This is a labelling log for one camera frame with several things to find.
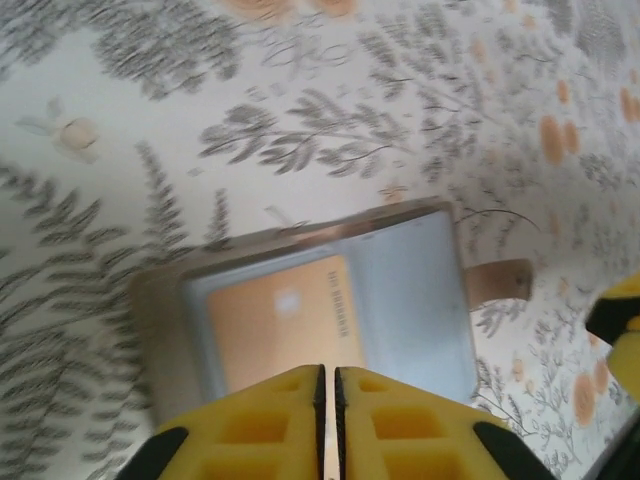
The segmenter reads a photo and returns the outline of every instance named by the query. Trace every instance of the card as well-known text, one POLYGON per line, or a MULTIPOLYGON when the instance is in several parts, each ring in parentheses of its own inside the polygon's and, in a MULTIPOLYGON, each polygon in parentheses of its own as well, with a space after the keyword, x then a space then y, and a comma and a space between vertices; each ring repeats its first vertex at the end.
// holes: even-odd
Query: card
POLYGON ((300 365, 325 365, 325 478, 339 478, 333 371, 365 366, 344 258, 335 255, 216 290, 207 303, 230 393, 300 365))

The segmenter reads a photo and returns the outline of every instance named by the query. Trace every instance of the bee pattern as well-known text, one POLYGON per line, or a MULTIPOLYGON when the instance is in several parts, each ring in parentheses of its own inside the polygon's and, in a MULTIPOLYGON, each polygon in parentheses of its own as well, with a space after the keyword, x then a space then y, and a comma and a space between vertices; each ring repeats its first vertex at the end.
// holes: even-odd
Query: bee pattern
POLYGON ((399 185, 397 180, 389 183, 385 188, 379 190, 378 193, 382 195, 382 200, 385 205, 393 205, 394 203, 400 203, 404 201, 405 193, 409 189, 404 185, 399 185))
POLYGON ((279 236, 286 235, 294 230, 297 230, 300 227, 304 227, 309 223, 308 221, 294 223, 287 215, 282 212, 281 209, 274 205, 265 208, 264 211, 275 218, 281 225, 280 230, 278 231, 279 236))
POLYGON ((59 97, 47 103, 44 118, 24 116, 16 125, 34 135, 49 137, 54 148, 71 160, 91 164, 98 159, 94 145, 100 136, 95 124, 84 117, 65 118, 59 97))

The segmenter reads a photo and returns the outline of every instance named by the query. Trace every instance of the brown tag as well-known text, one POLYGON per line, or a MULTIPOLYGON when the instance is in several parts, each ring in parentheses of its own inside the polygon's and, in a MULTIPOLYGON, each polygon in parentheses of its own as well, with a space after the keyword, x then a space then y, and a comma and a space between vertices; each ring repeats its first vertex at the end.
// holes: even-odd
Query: brown tag
POLYGON ((469 309, 505 298, 529 300, 533 285, 533 265, 529 260, 484 263, 465 270, 469 309))

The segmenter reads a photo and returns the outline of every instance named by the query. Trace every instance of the yellow object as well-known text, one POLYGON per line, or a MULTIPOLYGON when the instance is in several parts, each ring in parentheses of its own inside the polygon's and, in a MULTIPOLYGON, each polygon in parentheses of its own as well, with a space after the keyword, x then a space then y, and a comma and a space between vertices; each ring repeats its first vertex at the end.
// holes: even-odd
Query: yellow object
POLYGON ((640 330, 640 316, 633 317, 629 320, 629 323, 627 323, 627 330, 640 330))
POLYGON ((347 479, 507 479, 473 431, 506 427, 498 418, 362 368, 339 372, 347 479))
POLYGON ((298 367, 162 425, 189 435, 159 480, 316 480, 319 376, 324 426, 324 368, 298 367))
POLYGON ((611 374, 640 402, 640 273, 606 290, 586 322, 587 330, 609 343, 611 374))
MULTIPOLYGON (((554 480, 486 412, 355 367, 335 392, 340 480, 554 480)), ((325 395, 324 366, 285 372, 163 425, 117 479, 322 479, 325 395)))
POLYGON ((607 358, 611 374, 636 401, 640 402, 640 331, 622 335, 607 358))
POLYGON ((600 297, 626 298, 640 296, 640 273, 625 278, 622 282, 606 290, 600 297))

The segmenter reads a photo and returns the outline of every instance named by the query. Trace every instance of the yellow foam pad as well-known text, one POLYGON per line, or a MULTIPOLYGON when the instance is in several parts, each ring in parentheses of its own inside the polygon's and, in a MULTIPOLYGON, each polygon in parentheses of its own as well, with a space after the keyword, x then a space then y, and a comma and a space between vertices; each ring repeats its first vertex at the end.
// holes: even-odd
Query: yellow foam pad
POLYGON ((498 418, 360 368, 340 368, 348 480, 506 480, 473 431, 498 418))
POLYGON ((313 401, 322 368, 290 370, 162 425, 157 433, 189 434, 160 480, 317 480, 313 401))
POLYGON ((620 382, 633 399, 640 403, 640 332, 632 331, 621 335, 607 358, 611 374, 620 382))
POLYGON ((640 316, 633 317, 629 320, 629 323, 627 323, 627 330, 640 330, 640 316))
POLYGON ((601 298, 624 298, 640 296, 640 273, 624 279, 613 287, 606 290, 601 298))

